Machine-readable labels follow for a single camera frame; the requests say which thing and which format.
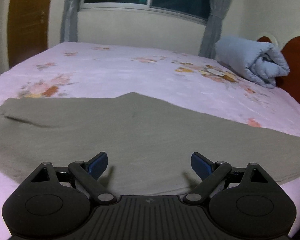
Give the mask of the grey-green pants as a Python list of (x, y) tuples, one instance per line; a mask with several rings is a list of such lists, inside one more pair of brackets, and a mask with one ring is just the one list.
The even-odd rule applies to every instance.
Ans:
[(129, 93), (113, 99), (8, 99), (0, 106), (0, 170), (21, 183), (43, 162), (67, 166), (99, 152), (120, 194), (182, 194), (197, 182), (191, 154), (234, 167), (258, 163), (286, 183), (300, 177), (300, 137), (254, 128)]

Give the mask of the pink floral bed sheet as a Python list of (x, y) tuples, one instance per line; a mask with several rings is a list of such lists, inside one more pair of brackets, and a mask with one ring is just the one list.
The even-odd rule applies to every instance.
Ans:
[(0, 75), (8, 98), (116, 98), (136, 92), (186, 109), (300, 137), (300, 104), (215, 60), (167, 50), (58, 44)]

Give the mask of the red wooden headboard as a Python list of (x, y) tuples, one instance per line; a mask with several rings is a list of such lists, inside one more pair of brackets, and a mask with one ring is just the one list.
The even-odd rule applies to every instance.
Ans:
[(277, 87), (289, 93), (300, 104), (300, 36), (290, 39), (281, 53), (289, 65), (290, 73), (276, 78)]

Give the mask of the rolled light blue quilt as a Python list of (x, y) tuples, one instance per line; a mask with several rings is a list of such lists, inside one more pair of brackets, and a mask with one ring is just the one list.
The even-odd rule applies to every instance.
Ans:
[(265, 88), (274, 89), (275, 78), (290, 73), (285, 57), (270, 42), (225, 36), (215, 43), (215, 52), (231, 71)]

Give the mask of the brown wooden door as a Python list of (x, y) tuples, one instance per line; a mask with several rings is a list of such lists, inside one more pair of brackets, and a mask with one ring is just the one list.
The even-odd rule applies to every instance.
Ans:
[(48, 48), (51, 0), (10, 0), (7, 19), (9, 67)]

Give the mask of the grey curtain near headboard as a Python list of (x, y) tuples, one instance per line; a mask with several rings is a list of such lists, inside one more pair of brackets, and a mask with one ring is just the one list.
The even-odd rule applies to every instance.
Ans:
[(209, 0), (210, 14), (207, 19), (199, 56), (214, 59), (215, 44), (220, 39), (223, 21), (230, 8), (232, 0)]

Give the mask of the grey curtain near door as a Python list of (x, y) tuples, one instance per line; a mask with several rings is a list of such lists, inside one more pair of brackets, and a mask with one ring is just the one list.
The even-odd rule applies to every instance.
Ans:
[(65, 0), (62, 15), (60, 42), (78, 41), (78, 11), (81, 0)]

